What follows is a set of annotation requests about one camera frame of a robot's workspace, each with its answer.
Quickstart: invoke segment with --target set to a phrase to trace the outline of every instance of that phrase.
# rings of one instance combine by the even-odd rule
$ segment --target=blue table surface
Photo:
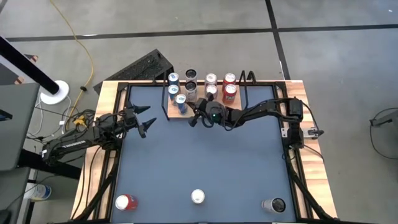
[[[137,116],[140,122],[157,120],[145,139],[132,129],[124,140],[114,199],[130,194],[139,204],[135,211],[113,206],[111,222],[295,221],[276,118],[249,121],[229,132],[200,122],[192,128],[187,119],[167,121],[161,94],[161,87],[131,89],[131,103],[151,106]],[[243,89],[241,94],[244,106]],[[274,97],[269,86],[250,86],[248,96],[249,106]],[[195,189],[205,193],[202,204],[191,200]],[[285,200],[285,212],[261,208],[262,200],[274,197]]]

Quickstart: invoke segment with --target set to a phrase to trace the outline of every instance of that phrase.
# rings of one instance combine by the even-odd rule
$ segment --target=blue can
[[[169,85],[176,85],[180,87],[180,80],[177,73],[170,73],[169,75]]]
[[[175,97],[175,102],[177,103],[178,112],[180,114],[186,114],[188,111],[188,106],[186,104],[187,97],[184,94],[179,94]]]
[[[175,103],[175,96],[177,96],[178,94],[180,94],[180,88],[177,85],[170,85],[169,86],[169,97],[174,106],[177,105]]]

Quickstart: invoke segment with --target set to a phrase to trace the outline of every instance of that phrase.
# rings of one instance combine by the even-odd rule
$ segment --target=white base
[[[55,81],[56,84],[60,87],[59,91],[54,95],[47,95],[45,93],[40,94],[40,99],[43,103],[47,105],[55,105],[57,103],[62,102],[69,94],[69,85],[62,81],[57,80]]]

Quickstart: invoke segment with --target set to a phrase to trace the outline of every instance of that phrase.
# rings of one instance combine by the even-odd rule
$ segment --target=wooden board
[[[130,83],[151,83],[152,81],[148,80],[136,80],[136,81],[120,81],[120,82],[130,82]],[[257,82],[283,82],[281,80],[258,80]],[[105,81],[103,82],[103,87],[101,89],[101,94],[99,96],[96,116],[101,116],[105,113],[112,113],[113,107],[115,104],[116,99],[116,91],[118,88],[119,81]],[[302,100],[304,103],[308,104],[307,95],[305,93],[303,81],[300,80],[289,80],[285,81],[286,89],[288,93],[288,97],[296,96],[298,99]],[[123,107],[124,97],[126,96],[126,92],[123,91],[121,94],[120,100],[120,108]],[[311,128],[313,127],[313,121],[311,114],[309,113],[308,109],[304,108],[304,119],[301,123],[301,127],[303,128]],[[318,152],[320,152],[319,144],[317,140],[305,140],[305,144],[314,148]],[[86,164],[90,164],[91,160],[93,159],[93,155],[96,151],[97,147],[91,147],[86,151]],[[314,153],[302,149],[300,151],[301,159],[303,164],[303,169],[305,173],[305,179],[307,181],[307,187],[317,202],[322,206],[322,208],[331,216],[336,217],[336,210],[335,205],[333,203],[333,198],[331,196],[331,191],[329,187],[328,178],[326,175],[325,166],[323,165],[322,159],[319,156],[315,155]],[[109,159],[109,166],[111,167],[113,164],[113,156]],[[102,165],[104,162],[104,151],[99,151],[95,157],[92,173],[91,173],[91,183],[89,188],[89,201],[91,200],[92,196],[97,192],[98,185],[100,182],[100,173],[102,169]],[[89,173],[89,166],[86,166],[82,172],[86,172],[86,177],[88,177]],[[78,184],[78,189],[76,192],[75,203],[73,204],[72,213],[75,211],[80,194],[82,193],[81,187],[83,183],[83,176],[80,176],[80,181]],[[78,208],[78,211],[75,216],[78,216],[81,211],[85,208],[86,196],[87,196],[87,184],[88,178],[85,179],[85,189],[83,190],[83,196],[81,200],[81,204]],[[300,212],[303,217],[306,217],[306,210],[303,206],[303,196],[300,193],[299,189],[297,188],[297,197],[300,202]],[[104,194],[103,200],[101,202],[101,210],[99,213],[99,218],[105,217],[105,210],[108,202],[108,191]]]
[[[197,90],[197,96],[198,98],[205,98],[205,86],[204,85],[198,85],[198,90]],[[239,85],[236,85],[236,96],[235,96],[235,100],[233,103],[231,104],[224,104],[223,103],[223,94],[221,89],[223,88],[222,85],[218,85],[217,89],[218,89],[218,94],[217,94],[217,99],[215,101],[221,103],[222,105],[225,106],[229,106],[230,108],[234,108],[234,109],[242,109],[242,103],[241,103],[241,92],[239,89]],[[185,86],[181,85],[181,93],[185,94],[186,89]],[[178,112],[178,108],[176,106],[173,105],[172,100],[170,100],[170,97],[168,97],[168,101],[167,101],[167,115],[169,116],[169,118],[189,118],[192,117],[193,111],[188,108],[187,113],[185,114],[180,114]]]

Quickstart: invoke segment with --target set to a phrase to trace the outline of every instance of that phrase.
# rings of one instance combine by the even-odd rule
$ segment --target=wooden table edge
[[[288,93],[288,97],[296,96],[298,99],[304,101],[308,104],[307,94],[305,93],[305,88],[302,80],[257,80],[257,82],[284,82],[286,84],[286,89]],[[116,101],[116,93],[119,83],[152,83],[152,80],[120,80],[120,81],[104,81],[101,89],[101,93],[98,98],[98,104],[96,108],[95,117],[101,116],[102,114],[112,113],[114,109],[114,104]],[[119,104],[119,109],[123,108],[124,98],[126,97],[126,91],[122,91],[121,99]],[[308,110],[304,108],[304,119],[302,122],[303,128],[310,128],[313,126],[312,117],[310,116]],[[314,148],[318,152],[320,152],[319,143],[317,140],[305,140],[305,144]],[[93,159],[93,155],[98,147],[88,148],[85,156],[85,163],[90,164]],[[301,150],[301,159],[303,163],[305,179],[307,182],[307,187],[317,202],[323,207],[323,209],[331,216],[336,217],[335,205],[333,202],[333,198],[330,191],[330,186],[328,182],[328,177],[326,175],[326,170],[323,161],[316,155],[312,154],[310,151]],[[88,174],[90,166],[85,166],[85,169],[82,169],[82,173],[85,172],[85,188],[83,190],[83,196],[81,199],[80,206],[76,212],[75,217],[77,217],[85,208],[86,197],[87,197],[87,189],[89,189],[88,194],[88,202],[91,201],[92,197],[98,190],[98,185],[100,181],[101,170],[104,162],[104,151],[100,150],[93,163],[93,168],[91,171],[91,183],[88,185]],[[110,171],[110,167],[113,164],[113,159],[109,159],[108,173]],[[78,188],[76,191],[75,202],[73,204],[72,214],[76,210],[78,205],[81,187],[83,185],[83,175],[80,175],[80,180],[78,184]],[[105,217],[105,210],[108,202],[108,194],[109,188],[105,192],[103,196],[103,200],[101,203],[101,209],[99,213],[99,218]],[[306,217],[306,210],[303,206],[303,196],[300,193],[299,189],[297,189],[297,197],[300,204],[300,213],[302,217]]]

